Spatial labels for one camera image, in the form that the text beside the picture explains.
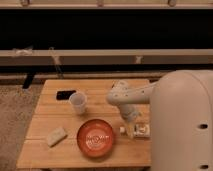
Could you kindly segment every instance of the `black wall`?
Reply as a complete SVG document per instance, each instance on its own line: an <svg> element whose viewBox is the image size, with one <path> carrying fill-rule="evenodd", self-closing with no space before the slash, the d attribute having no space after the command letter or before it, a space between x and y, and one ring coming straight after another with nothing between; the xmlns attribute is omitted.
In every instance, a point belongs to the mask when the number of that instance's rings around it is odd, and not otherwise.
<svg viewBox="0 0 213 171"><path fill-rule="evenodd" d="M213 48L213 10L0 10L0 50Z"/></svg>

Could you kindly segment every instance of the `floor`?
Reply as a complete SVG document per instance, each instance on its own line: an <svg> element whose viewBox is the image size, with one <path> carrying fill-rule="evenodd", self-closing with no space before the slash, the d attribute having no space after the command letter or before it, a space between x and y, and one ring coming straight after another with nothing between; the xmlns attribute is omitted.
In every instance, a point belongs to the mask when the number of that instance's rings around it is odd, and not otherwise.
<svg viewBox="0 0 213 171"><path fill-rule="evenodd" d="M41 90L42 84L31 85L26 90L22 89L22 85L0 85L0 171L16 170L16 161ZM106 168L80 170L138 171L141 169Z"/></svg>

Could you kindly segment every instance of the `paper cup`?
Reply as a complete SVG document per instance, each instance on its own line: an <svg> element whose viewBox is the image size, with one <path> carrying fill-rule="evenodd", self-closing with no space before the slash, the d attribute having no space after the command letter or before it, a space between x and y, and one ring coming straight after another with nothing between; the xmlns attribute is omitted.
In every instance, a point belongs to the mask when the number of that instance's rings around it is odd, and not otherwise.
<svg viewBox="0 0 213 171"><path fill-rule="evenodd" d="M87 96L84 93L73 93L69 98L69 102L73 106L76 114L82 115L85 113Z"/></svg>

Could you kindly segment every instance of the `smartphone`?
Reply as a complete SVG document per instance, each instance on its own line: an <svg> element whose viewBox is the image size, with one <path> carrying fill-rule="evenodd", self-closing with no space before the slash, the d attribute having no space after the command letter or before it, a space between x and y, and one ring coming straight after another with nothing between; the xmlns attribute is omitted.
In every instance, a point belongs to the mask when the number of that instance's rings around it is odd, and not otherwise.
<svg viewBox="0 0 213 171"><path fill-rule="evenodd" d="M76 92L76 90L57 91L56 99L57 100L68 100L69 97L75 92Z"/></svg>

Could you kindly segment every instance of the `wooden table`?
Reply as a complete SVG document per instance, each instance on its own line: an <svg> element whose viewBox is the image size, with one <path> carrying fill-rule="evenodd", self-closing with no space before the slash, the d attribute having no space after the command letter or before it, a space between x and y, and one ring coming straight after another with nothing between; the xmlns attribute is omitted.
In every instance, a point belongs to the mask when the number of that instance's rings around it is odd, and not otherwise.
<svg viewBox="0 0 213 171"><path fill-rule="evenodd" d="M134 139L120 135L123 121L118 109L109 105L106 94L117 80L47 80L41 92L35 114L30 123L17 169L24 168L98 168L150 166L150 140ZM132 87L148 84L148 80L127 80ZM87 113L77 116L68 101L57 101L58 90L75 89L88 96ZM149 106L139 105L142 122L149 121ZM116 143L110 157L91 160L84 157L76 142L79 127L87 120L99 118L107 121L116 134ZM55 128L63 126L68 138L53 148L45 137Z"/></svg>

